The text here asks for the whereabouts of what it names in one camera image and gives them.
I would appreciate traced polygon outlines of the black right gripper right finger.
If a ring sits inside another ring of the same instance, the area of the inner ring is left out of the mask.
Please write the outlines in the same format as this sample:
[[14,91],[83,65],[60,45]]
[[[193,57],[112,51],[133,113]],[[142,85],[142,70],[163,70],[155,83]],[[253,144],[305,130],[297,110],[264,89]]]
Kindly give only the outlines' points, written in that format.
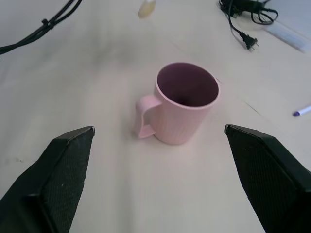
[[311,172],[275,137],[227,124],[241,185],[267,233],[311,231]]

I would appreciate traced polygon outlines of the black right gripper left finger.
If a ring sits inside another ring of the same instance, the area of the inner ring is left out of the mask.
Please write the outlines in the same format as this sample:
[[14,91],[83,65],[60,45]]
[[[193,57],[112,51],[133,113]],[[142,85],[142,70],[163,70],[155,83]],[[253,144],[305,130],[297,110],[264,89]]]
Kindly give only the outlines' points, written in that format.
[[84,188],[95,128],[53,139],[0,200],[2,233],[69,232]]

